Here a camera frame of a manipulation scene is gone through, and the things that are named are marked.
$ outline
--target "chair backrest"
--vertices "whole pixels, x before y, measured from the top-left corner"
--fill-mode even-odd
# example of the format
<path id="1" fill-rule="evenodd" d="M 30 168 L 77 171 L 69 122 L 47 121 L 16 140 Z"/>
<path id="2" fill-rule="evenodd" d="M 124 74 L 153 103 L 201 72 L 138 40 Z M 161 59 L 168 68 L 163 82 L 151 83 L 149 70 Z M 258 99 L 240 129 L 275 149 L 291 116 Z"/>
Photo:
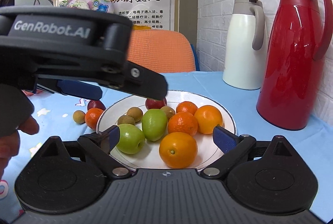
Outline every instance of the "chair backrest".
<path id="1" fill-rule="evenodd" d="M 133 30 L 127 59 L 158 73 L 195 71 L 189 41 L 175 31 Z"/>

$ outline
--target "plate rim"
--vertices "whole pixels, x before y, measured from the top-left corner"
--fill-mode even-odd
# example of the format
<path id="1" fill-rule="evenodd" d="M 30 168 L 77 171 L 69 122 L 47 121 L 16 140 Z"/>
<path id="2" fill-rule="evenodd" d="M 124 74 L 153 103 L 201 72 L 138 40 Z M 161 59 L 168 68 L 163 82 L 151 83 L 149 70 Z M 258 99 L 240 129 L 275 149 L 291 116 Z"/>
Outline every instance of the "plate rim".
<path id="1" fill-rule="evenodd" d="M 234 133 L 233 133 L 233 134 L 237 136 L 237 128 L 236 128 L 236 123 L 235 123 L 234 118 L 232 117 L 232 115 L 230 114 L 230 112 L 229 112 L 224 106 L 222 106 L 220 103 L 218 103 L 217 101 L 215 101 L 215 100 L 213 100 L 213 99 L 211 99 L 211 98 L 208 98 L 208 97 L 206 97 L 206 96 L 204 96 L 204 95 L 201 95 L 201 94 L 195 93 L 195 92 L 190 92 L 190 91 L 180 91 L 180 90 L 168 90 L 168 91 L 188 92 L 188 93 L 195 94 L 195 95 L 198 95 L 198 96 L 201 96 L 201 97 L 204 97 L 204 98 L 206 98 L 206 99 L 208 99 L 208 100 L 213 101 L 214 103 L 216 103 L 217 105 L 219 105 L 221 108 L 223 108 L 224 111 L 228 114 L 228 116 L 230 117 L 230 119 L 231 119 L 231 121 L 232 121 L 232 125 L 234 126 Z M 97 126 L 96 126 L 96 130 L 99 128 L 100 121 L 101 121 L 101 119 L 103 118 L 103 116 L 105 115 L 105 113 L 106 113 L 106 111 L 107 111 L 108 109 L 110 109 L 110 108 L 113 107 L 115 104 L 119 103 L 120 101 L 122 101 L 122 100 L 124 100 L 124 99 L 126 99 L 126 98 L 129 98 L 129 97 L 132 97 L 132 96 L 138 96 L 138 95 L 129 95 L 129 96 L 126 96 L 126 97 L 124 97 L 124 98 L 118 100 L 117 102 L 113 103 L 113 104 L 112 104 L 111 106 L 109 106 L 107 109 L 105 109 L 104 112 L 102 113 L 102 115 L 101 115 L 101 116 L 99 117 L 99 119 L 98 119 Z"/>

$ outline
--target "finger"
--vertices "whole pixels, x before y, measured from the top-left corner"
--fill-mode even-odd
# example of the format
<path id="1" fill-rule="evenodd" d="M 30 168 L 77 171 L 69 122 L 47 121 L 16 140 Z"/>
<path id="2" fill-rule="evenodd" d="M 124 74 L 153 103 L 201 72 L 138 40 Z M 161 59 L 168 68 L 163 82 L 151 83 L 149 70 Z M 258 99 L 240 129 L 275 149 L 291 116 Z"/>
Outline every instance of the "finger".
<path id="1" fill-rule="evenodd" d="M 29 135 L 37 134 L 39 131 L 39 125 L 33 117 L 29 117 L 24 123 L 19 126 L 19 130 Z"/>
<path id="2" fill-rule="evenodd" d="M 15 131 L 10 136 L 0 138 L 0 147 L 8 146 L 10 148 L 10 156 L 15 156 L 19 153 L 20 148 L 20 135 Z"/>
<path id="3" fill-rule="evenodd" d="M 0 158 L 9 158 L 11 157 L 10 154 L 10 147 L 6 144 L 0 145 Z"/>
<path id="4" fill-rule="evenodd" d="M 4 170 L 9 163 L 10 158 L 0 158 L 0 170 Z"/>

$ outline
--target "red thermos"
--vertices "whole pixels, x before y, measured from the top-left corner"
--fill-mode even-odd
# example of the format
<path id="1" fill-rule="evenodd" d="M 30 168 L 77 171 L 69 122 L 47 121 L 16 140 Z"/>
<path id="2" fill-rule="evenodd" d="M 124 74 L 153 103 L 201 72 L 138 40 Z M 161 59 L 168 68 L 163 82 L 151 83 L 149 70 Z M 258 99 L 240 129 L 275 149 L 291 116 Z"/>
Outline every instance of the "red thermos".
<path id="1" fill-rule="evenodd" d="M 269 39 L 266 73 L 257 102 L 269 123 L 300 130 L 308 122 L 333 32 L 332 0 L 280 0 Z"/>

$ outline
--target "metal pin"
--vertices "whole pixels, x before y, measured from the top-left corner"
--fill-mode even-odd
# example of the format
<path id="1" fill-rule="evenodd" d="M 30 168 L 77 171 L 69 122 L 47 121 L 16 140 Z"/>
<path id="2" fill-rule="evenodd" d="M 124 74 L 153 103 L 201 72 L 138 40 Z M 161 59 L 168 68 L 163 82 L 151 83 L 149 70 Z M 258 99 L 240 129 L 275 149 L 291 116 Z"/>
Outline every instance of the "metal pin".
<path id="1" fill-rule="evenodd" d="M 110 74 L 116 74 L 118 72 L 118 70 L 116 68 L 112 68 L 108 65 L 102 66 L 101 70 L 106 72 L 106 73 L 110 73 Z"/>
<path id="2" fill-rule="evenodd" d="M 220 173 L 220 170 L 217 168 L 205 168 L 204 169 L 204 174 L 206 174 L 207 176 L 215 176 L 218 175 Z"/>
<path id="3" fill-rule="evenodd" d="M 127 168 L 115 168 L 112 173 L 116 176 L 124 176 L 129 173 L 129 170 Z"/>
<path id="4" fill-rule="evenodd" d="M 137 68 L 132 68 L 130 70 L 130 74 L 134 77 L 134 78 L 138 78 L 140 76 L 140 71 Z"/>
<path id="5" fill-rule="evenodd" d="M 113 86 L 113 85 L 109 85 L 108 87 L 109 87 L 109 88 L 111 88 L 111 89 L 115 89 L 115 90 L 117 90 L 117 89 L 120 89 L 120 87 L 119 87 L 119 86 Z"/>

